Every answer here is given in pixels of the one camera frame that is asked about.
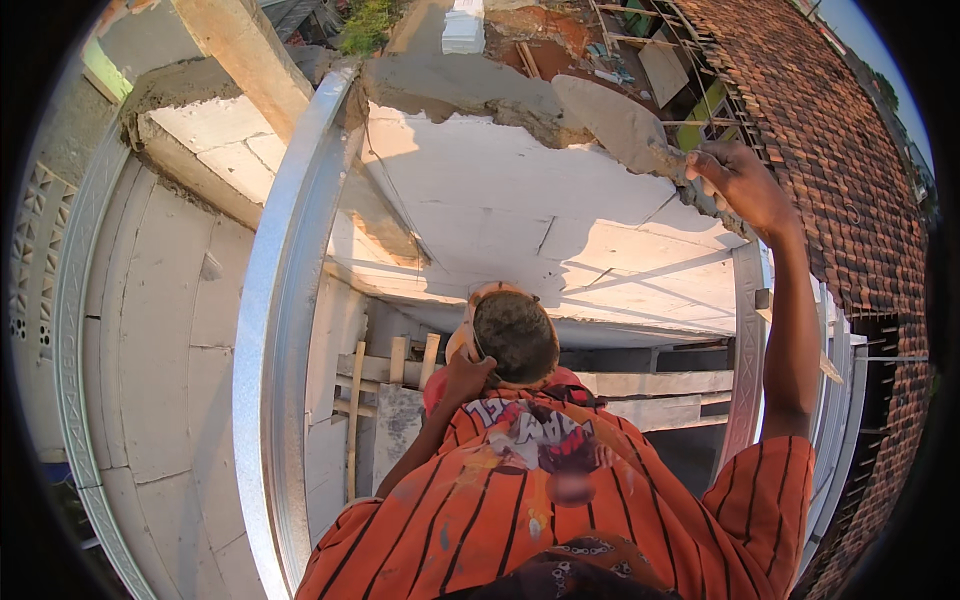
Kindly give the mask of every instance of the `sky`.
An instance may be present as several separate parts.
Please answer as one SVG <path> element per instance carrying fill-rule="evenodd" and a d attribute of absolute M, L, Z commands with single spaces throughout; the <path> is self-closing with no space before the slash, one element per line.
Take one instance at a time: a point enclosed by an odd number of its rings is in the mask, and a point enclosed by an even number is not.
<path fill-rule="evenodd" d="M 829 23 L 830 28 L 853 48 L 861 60 L 867 62 L 877 73 L 882 73 L 897 92 L 900 99 L 900 109 L 897 116 L 906 127 L 907 133 L 920 148 L 926 159 L 926 164 L 933 171 L 933 157 L 930 152 L 930 140 L 926 136 L 924 120 L 913 102 L 909 87 L 903 80 L 893 57 L 887 52 L 886 45 L 874 30 L 874 26 L 856 6 L 853 0 L 823 0 L 819 9 L 820 15 Z"/>

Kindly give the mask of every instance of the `trowel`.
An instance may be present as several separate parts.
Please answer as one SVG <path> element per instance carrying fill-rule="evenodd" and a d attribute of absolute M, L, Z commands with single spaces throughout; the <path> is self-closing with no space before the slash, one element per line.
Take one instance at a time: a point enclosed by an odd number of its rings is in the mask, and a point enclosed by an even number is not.
<path fill-rule="evenodd" d="M 557 75 L 551 81 L 564 107 L 593 133 L 614 158 L 631 173 L 649 173 L 688 186 L 685 153 L 666 142 L 663 124 L 653 113 L 627 96 L 594 82 Z M 727 210 L 727 200 L 709 181 L 704 191 L 717 208 Z"/>

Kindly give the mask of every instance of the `graphic print on shirt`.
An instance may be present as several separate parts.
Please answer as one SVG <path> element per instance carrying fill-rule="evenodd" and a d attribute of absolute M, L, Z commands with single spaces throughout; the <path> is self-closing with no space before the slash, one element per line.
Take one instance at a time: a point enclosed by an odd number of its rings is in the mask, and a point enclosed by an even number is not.
<path fill-rule="evenodd" d="M 546 494 L 557 506 L 576 508 L 593 499 L 590 474 L 612 465 L 613 453 L 593 435 L 592 421 L 583 425 L 567 415 L 528 402 L 485 398 L 465 406 L 480 416 L 486 428 L 495 427 L 487 444 L 496 457 L 495 472 L 521 475 L 541 468 L 549 473 Z"/>

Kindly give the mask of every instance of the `tiled roof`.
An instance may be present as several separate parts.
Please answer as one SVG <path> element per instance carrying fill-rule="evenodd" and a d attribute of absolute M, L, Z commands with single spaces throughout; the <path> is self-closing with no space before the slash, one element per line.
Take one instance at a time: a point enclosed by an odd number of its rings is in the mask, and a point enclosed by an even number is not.
<path fill-rule="evenodd" d="M 896 314 L 898 354 L 927 353 L 922 215 L 890 134 L 851 70 L 787 0 L 675 0 L 708 63 L 743 100 L 762 154 L 800 209 L 812 273 L 848 316 Z M 849 525 L 824 539 L 810 598 L 830 595 L 883 527 L 926 414 L 927 366 L 897 366 L 867 489 Z"/>

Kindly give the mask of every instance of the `man's right arm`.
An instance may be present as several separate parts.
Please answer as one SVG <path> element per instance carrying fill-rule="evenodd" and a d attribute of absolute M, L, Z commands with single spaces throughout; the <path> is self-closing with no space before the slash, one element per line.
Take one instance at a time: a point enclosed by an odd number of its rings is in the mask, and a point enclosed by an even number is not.
<path fill-rule="evenodd" d="M 704 178 L 773 251 L 777 267 L 773 322 L 763 368 L 761 438 L 809 437 L 816 408 L 820 330 L 810 286 L 804 230 L 796 209 L 754 153 L 738 142 L 708 142 L 687 155 L 687 177 Z"/>

